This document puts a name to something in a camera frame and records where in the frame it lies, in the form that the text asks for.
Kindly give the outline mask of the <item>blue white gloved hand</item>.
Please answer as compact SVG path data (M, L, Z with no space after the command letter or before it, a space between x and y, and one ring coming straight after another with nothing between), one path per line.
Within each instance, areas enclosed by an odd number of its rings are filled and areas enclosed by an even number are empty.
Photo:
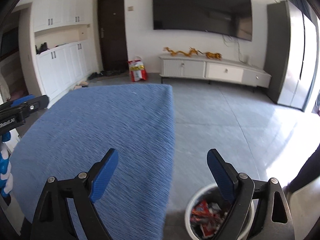
M9 160L9 152L5 145L11 139L10 132L1 135L1 196L4 199L10 197L13 188L13 176L11 174L11 162Z

